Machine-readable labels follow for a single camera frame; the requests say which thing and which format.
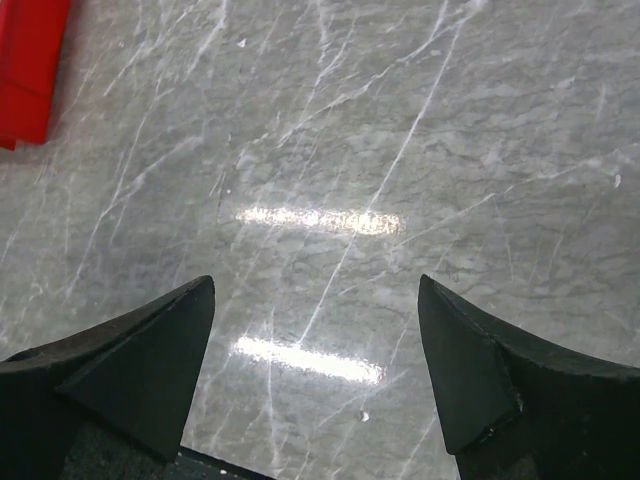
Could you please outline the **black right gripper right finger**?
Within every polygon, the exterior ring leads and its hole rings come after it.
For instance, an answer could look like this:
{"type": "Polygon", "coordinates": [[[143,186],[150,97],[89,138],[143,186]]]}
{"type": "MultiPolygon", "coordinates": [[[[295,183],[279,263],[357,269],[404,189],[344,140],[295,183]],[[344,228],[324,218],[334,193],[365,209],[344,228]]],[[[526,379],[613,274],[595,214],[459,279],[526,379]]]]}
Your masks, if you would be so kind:
{"type": "Polygon", "coordinates": [[[544,340],[427,275],[418,315],[461,478],[638,478],[637,368],[544,340]]]}

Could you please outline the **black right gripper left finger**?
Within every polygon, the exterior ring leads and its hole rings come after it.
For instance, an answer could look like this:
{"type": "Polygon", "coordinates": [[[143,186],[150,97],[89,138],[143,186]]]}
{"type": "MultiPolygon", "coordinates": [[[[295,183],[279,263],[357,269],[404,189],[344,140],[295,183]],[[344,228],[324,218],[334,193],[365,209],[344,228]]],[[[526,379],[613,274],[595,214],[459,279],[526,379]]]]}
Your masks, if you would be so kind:
{"type": "Polygon", "coordinates": [[[4,479],[161,479],[215,313],[211,276],[1,362],[4,479]]]}

